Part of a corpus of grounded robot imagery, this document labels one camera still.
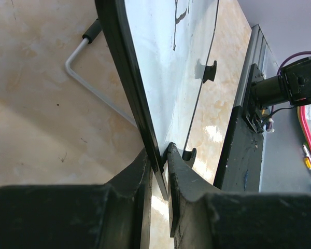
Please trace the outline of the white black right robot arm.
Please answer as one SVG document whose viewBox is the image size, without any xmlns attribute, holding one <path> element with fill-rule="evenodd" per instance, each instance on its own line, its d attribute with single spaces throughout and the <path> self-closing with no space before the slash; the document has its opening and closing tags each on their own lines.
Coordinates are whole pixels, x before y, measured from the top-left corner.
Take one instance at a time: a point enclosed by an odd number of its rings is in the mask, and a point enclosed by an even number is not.
<svg viewBox="0 0 311 249">
<path fill-rule="evenodd" d="M 284 102 L 292 106 L 311 104 L 311 57 L 283 67 L 277 76 L 253 82 L 251 93 L 260 107 Z"/>
</svg>

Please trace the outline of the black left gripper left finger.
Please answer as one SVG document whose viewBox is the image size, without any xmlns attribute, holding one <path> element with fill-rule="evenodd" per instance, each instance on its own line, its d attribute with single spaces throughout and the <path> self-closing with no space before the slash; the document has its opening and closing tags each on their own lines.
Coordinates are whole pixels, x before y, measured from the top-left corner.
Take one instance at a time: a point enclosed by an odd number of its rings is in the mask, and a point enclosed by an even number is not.
<svg viewBox="0 0 311 249">
<path fill-rule="evenodd" d="M 142 150 L 102 185 L 0 187 L 0 248 L 148 248 L 152 169 Z"/>
</svg>

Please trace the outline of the black framed whiteboard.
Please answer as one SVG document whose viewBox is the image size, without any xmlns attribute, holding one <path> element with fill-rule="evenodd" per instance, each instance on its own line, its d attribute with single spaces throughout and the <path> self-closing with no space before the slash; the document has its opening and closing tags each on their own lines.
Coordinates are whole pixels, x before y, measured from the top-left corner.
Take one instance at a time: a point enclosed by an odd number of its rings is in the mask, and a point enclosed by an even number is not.
<svg viewBox="0 0 311 249">
<path fill-rule="evenodd" d="M 212 71 L 218 1 L 96 1 L 97 15 L 159 189 L 166 150 L 187 145 Z"/>
</svg>

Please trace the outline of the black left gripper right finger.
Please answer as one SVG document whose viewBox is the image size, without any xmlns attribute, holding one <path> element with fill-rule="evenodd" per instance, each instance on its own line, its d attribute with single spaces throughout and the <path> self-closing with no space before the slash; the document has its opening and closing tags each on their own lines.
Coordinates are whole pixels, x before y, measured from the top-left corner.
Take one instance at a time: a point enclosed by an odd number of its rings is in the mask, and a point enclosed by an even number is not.
<svg viewBox="0 0 311 249">
<path fill-rule="evenodd" d="M 311 193 L 221 191 L 167 148 L 175 248 L 311 248 Z"/>
</svg>

